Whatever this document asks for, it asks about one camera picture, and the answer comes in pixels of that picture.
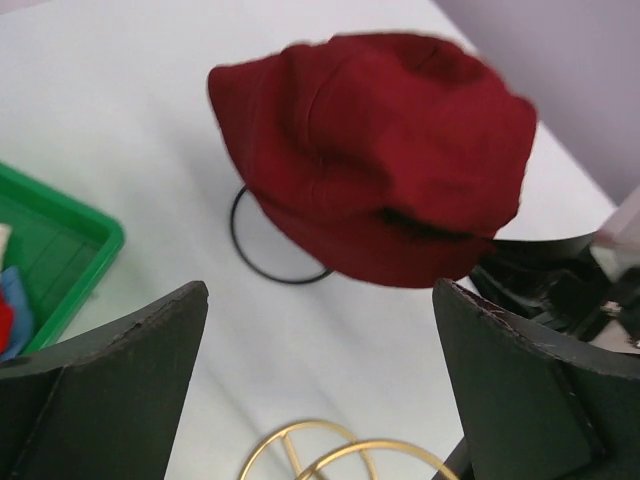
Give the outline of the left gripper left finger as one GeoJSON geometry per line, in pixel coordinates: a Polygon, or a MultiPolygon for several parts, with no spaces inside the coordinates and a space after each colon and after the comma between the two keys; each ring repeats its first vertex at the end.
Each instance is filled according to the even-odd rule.
{"type": "Polygon", "coordinates": [[[2,363],[2,478],[163,478],[207,311],[207,287],[192,281],[2,363]]]}

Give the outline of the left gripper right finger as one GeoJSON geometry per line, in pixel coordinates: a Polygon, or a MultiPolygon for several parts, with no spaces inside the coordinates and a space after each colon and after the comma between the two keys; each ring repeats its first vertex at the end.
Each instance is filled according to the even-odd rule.
{"type": "Polygon", "coordinates": [[[638,358],[538,325],[450,280],[432,298],[476,478],[638,478],[638,358]]]}

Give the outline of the maroon bucket hat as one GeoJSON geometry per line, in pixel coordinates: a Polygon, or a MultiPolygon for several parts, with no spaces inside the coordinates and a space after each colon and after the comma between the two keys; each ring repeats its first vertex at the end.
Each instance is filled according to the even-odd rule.
{"type": "Polygon", "coordinates": [[[207,87],[247,189],[332,271],[458,280],[518,212],[536,110],[451,41],[337,35],[216,66],[207,87]]]}

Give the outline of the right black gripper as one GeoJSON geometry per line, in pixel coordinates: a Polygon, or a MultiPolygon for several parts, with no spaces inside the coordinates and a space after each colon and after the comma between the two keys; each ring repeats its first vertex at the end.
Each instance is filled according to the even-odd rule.
{"type": "Polygon", "coordinates": [[[497,240],[470,280],[487,300],[599,348],[639,350],[639,193],[595,232],[497,240]]]}

